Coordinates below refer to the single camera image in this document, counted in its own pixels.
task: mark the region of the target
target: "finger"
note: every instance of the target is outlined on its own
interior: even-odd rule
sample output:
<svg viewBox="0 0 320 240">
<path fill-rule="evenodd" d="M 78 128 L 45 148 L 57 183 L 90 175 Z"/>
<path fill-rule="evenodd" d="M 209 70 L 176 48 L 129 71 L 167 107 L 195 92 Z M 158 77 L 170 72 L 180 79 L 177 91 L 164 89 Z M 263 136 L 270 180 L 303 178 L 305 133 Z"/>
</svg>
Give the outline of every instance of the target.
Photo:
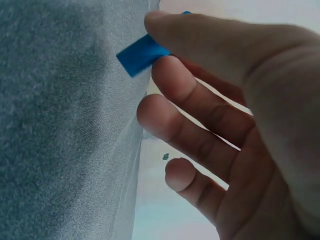
<svg viewBox="0 0 320 240">
<path fill-rule="evenodd" d="M 238 110 L 199 83 L 174 56 L 159 59 L 152 78 L 164 96 L 208 130 L 242 148 L 255 127 L 252 116 Z"/>
<path fill-rule="evenodd" d="M 137 109 L 139 123 L 226 183 L 239 151 L 182 115 L 165 97 L 149 95 Z"/>
<path fill-rule="evenodd" d="M 244 93 L 239 86 L 220 80 L 213 74 L 204 70 L 202 67 L 191 63 L 190 61 L 181 58 L 179 58 L 179 60 L 197 79 L 200 79 L 201 81 L 209 84 L 211 87 L 215 88 L 219 93 L 229 98 L 230 100 L 241 104 L 242 106 L 247 106 Z"/>
<path fill-rule="evenodd" d="M 174 55 L 237 86 L 274 56 L 306 43 L 319 44 L 319 36 L 301 27 L 249 24 L 200 14 L 153 11 L 146 16 L 145 27 Z"/>
<path fill-rule="evenodd" d="M 186 159 L 173 159 L 166 165 L 165 181 L 214 223 L 226 191 L 208 176 L 203 175 Z"/>
</svg>

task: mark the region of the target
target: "gray fabric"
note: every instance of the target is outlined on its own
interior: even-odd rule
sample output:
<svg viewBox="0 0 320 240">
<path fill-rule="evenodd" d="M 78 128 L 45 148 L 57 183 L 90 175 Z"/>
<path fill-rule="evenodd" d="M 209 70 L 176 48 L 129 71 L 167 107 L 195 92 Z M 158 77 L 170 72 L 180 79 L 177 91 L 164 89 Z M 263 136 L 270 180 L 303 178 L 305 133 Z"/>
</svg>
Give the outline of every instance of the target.
<svg viewBox="0 0 320 240">
<path fill-rule="evenodd" d="M 159 0 L 0 0 L 1 240 L 130 240 L 150 71 L 116 53 Z"/>
</svg>

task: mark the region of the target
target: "blue tape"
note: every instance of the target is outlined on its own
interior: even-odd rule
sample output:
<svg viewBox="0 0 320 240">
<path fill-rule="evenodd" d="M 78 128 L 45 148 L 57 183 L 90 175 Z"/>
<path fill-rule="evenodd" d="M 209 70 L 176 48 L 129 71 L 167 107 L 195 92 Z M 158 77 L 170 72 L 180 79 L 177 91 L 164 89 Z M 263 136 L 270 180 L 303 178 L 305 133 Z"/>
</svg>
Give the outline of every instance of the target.
<svg viewBox="0 0 320 240">
<path fill-rule="evenodd" d="M 170 54 L 167 49 L 157 44 L 151 36 L 147 34 L 119 52 L 116 57 L 130 77 L 133 78 L 150 67 L 158 58 Z"/>
</svg>

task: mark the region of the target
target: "knuckle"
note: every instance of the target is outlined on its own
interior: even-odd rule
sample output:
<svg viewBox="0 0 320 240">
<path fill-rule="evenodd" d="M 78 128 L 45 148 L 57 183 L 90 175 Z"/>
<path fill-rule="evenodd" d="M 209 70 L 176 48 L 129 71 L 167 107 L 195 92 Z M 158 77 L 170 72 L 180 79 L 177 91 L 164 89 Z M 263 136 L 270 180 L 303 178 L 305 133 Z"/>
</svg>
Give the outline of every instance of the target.
<svg viewBox="0 0 320 240">
<path fill-rule="evenodd" d="M 205 166 L 208 165 L 214 147 L 214 140 L 210 138 L 203 139 L 199 144 L 197 151 L 197 158 L 199 159 L 199 162 L 201 162 Z"/>
<path fill-rule="evenodd" d="M 228 111 L 229 105 L 227 104 L 218 104 L 213 107 L 212 110 L 208 113 L 206 118 L 208 126 L 217 126 L 223 121 L 226 112 Z"/>
</svg>

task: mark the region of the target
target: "blue painter's tape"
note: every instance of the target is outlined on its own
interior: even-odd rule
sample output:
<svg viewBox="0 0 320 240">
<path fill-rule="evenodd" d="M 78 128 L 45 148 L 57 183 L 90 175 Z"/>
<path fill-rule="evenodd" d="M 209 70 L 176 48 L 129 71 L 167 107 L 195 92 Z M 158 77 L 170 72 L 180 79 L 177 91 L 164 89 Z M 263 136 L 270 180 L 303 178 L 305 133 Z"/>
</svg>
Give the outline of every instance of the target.
<svg viewBox="0 0 320 240">
<path fill-rule="evenodd" d="M 116 57 L 130 77 L 133 78 L 150 67 L 158 58 L 170 54 L 167 49 L 157 44 L 151 36 L 147 34 L 119 52 Z"/>
</svg>

